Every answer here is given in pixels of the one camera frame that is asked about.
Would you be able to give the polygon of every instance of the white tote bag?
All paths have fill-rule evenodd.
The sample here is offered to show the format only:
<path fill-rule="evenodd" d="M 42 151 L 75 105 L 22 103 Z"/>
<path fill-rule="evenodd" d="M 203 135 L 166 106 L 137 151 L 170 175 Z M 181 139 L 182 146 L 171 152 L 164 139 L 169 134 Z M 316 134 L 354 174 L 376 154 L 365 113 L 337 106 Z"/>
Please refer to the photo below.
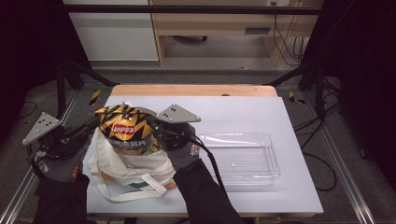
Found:
<path fill-rule="evenodd" d="M 101 132 L 97 134 L 97 149 L 89 159 L 88 166 L 102 195 L 112 202 L 162 197 L 167 191 L 164 186 L 173 182 L 175 174 L 163 150 L 149 156 L 117 154 Z M 112 195 L 102 172 L 123 186 L 140 187 L 137 191 Z"/>

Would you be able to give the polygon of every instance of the transparent container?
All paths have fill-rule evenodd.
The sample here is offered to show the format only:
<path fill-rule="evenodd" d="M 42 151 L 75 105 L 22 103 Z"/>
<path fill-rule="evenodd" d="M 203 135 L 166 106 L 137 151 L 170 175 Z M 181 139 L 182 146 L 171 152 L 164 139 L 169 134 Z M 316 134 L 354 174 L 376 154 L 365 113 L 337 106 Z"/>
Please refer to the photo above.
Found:
<path fill-rule="evenodd" d="M 227 191 L 265 191 L 280 176 L 269 134 L 201 133 L 198 137 L 214 155 Z M 203 149 L 200 157 L 217 181 Z"/>

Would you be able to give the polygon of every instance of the white tabletop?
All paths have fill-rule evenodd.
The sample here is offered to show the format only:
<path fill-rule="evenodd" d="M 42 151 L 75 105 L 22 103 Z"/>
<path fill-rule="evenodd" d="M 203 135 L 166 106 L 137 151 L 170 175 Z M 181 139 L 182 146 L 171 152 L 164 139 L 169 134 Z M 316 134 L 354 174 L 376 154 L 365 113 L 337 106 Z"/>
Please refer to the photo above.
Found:
<path fill-rule="evenodd" d="M 171 104 L 200 116 L 192 123 L 197 133 L 267 133 L 271 136 L 280 176 L 262 192 L 229 192 L 233 207 L 246 217 L 311 217 L 323 212 L 318 194 L 280 97 L 247 96 L 110 96 L 106 105 L 131 102 L 161 112 Z M 88 213 L 110 217 L 179 217 L 187 210 L 178 189 L 163 198 L 113 203 L 105 199 L 87 165 L 96 143 L 92 140 L 84 160 L 88 186 Z"/>

